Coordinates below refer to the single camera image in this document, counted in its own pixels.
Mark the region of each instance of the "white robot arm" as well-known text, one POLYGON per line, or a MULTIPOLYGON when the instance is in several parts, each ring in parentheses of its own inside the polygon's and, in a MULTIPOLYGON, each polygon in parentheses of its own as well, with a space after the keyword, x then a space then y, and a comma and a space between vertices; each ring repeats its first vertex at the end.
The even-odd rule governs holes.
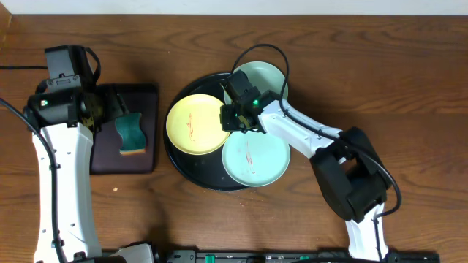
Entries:
POLYGON ((278 94, 259 94, 240 70, 227 78, 224 88, 233 104, 221 109, 222 128, 271 134, 310 159, 325 201, 346 221, 350 255, 376 261, 385 258, 388 247, 383 238, 382 218, 377 215, 383 212, 390 184, 378 167, 336 142, 354 142, 377 156, 366 135, 357 128, 343 132, 323 125, 292 108, 285 99, 282 108, 278 94), (347 159, 357 160, 350 171, 340 167, 347 159))
MULTIPOLYGON (((284 108, 303 123, 315 127, 317 130, 322 130, 324 133, 339 137, 340 129, 325 126, 304 114, 292 108, 286 100, 283 100, 284 108)), ((259 121, 265 132, 274 135, 288 142, 296 150, 305 155, 308 159, 315 155, 318 149, 326 148, 333 143, 332 140, 321 137, 320 135, 302 127, 289 117, 285 116, 279 106, 279 101, 275 100, 268 106, 263 108, 260 114, 259 121)), ((339 163, 345 162, 345 158, 341 158, 339 163)), ((383 212, 384 204, 376 205, 364 216, 361 222, 354 220, 346 221, 346 228, 350 237, 349 252, 350 255, 357 259, 379 260, 377 253, 377 241, 374 231, 374 217, 376 214, 383 212)), ((383 237, 382 224, 378 225, 380 252, 383 257, 388 252, 388 247, 385 244, 383 237)))
MULTIPOLYGON (((67 127, 65 123, 41 129, 42 136, 53 149, 57 169, 58 229, 63 240, 62 250, 67 261, 101 256, 101 245, 94 230, 89 160, 93 134, 83 124, 67 127)), ((44 145, 33 135, 39 162, 40 227, 34 262, 58 262, 52 244, 52 212, 50 160, 44 145)))

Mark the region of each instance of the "white arm segment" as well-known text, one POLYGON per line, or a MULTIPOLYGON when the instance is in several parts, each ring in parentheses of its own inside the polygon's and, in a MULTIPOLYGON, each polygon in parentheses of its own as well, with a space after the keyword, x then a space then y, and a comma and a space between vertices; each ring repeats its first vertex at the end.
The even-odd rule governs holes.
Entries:
MULTIPOLYGON (((326 134, 337 138, 339 137, 341 129, 331 128, 312 120, 291 107, 291 105, 287 103, 286 99, 283 99, 283 106, 292 116, 300 121, 316 128, 317 130, 322 130, 326 134)), ((330 139, 321 137, 318 134, 309 131, 291 120, 289 117, 285 116, 279 107, 278 100, 271 102, 268 106, 263 108, 263 112, 260 114, 259 119, 265 132, 288 142, 309 159, 315 154, 315 151, 318 148, 325 148, 333 142, 330 139)))
MULTIPOLYGON (((94 230, 89 182, 93 134, 81 123, 71 128, 65 123, 47 126, 41 129, 41 134, 52 151, 56 151, 56 162, 60 165, 57 169, 58 229, 64 241, 62 249, 67 261, 71 262, 77 252, 84 252, 86 257, 101 256, 101 245, 94 230)), ((58 262, 56 250, 52 246, 50 161, 44 146, 35 135, 33 143, 39 160, 41 205, 34 262, 58 262)))
MULTIPOLYGON (((372 219, 376 214, 383 212, 383 204, 372 208, 360 223, 346 221, 346 228, 350 236, 349 252, 353 258, 379 261, 377 252, 377 239, 375 236, 374 222, 372 219)), ((388 247, 383 238, 382 217, 378 219, 378 232, 380 240, 380 253, 382 258, 388 253, 388 247)))
MULTIPOLYGON (((339 137, 340 129, 325 126, 318 123, 304 114, 292 108, 285 99, 283 99, 283 106, 288 112, 300 121, 307 123, 317 130, 322 130, 324 133, 334 137, 339 137)), ((272 134, 276 137, 283 139, 293 146, 296 150, 300 151, 307 158, 311 158, 318 148, 326 148, 333 141, 321 137, 318 134, 303 128, 287 116, 285 116, 279 107, 279 101, 271 102, 263 109, 259 117, 260 124, 265 132, 272 134)), ((374 222, 372 219, 375 214, 383 211, 383 204, 374 207, 366 215, 362 222, 359 224, 354 221, 347 221, 346 228, 350 236, 350 255, 357 259, 379 260, 377 253, 377 242, 375 238, 374 222)), ((388 247, 383 238, 382 218, 378 219, 379 238, 380 238, 380 251, 382 257, 388 252, 388 247)))

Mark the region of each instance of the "yellow plate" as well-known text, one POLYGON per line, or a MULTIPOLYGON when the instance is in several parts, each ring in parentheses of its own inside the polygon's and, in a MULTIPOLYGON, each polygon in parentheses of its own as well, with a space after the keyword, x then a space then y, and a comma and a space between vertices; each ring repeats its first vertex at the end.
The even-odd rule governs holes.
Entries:
POLYGON ((167 115, 166 130, 177 149, 193 155, 210 153, 226 142, 229 132, 221 129, 220 100, 206 94, 187 96, 167 115))

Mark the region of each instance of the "plate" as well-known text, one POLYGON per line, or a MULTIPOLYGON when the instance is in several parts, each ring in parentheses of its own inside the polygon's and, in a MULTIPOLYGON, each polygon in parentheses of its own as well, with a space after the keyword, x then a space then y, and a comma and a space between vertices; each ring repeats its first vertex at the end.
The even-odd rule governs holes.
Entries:
MULTIPOLYGON (((242 70, 247 77, 249 82, 258 88, 260 94, 271 90, 276 93, 281 92, 281 87, 284 82, 283 73, 274 65, 269 64, 263 61, 252 61, 249 63, 242 64, 234 69, 234 72, 242 70)), ((284 88, 283 99, 287 99, 287 83, 284 88)), ((231 104, 231 98, 227 95, 226 92, 223 94, 224 102, 226 104, 231 104)))
POLYGON ((227 174, 245 186, 266 186, 280 178, 290 163, 290 147, 278 137, 234 131, 222 149, 227 174))
POLYGON ((219 120, 222 105, 219 99, 207 94, 193 94, 181 99, 167 115, 169 140, 188 154, 215 151, 229 136, 229 132, 222 130, 219 120))

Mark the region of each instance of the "green connector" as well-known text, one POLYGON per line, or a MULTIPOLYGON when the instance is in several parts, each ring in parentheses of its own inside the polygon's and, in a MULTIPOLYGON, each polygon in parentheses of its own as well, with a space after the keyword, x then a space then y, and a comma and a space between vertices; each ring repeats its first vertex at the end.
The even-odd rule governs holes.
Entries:
POLYGON ((214 263, 214 255, 206 255, 205 263, 214 263))

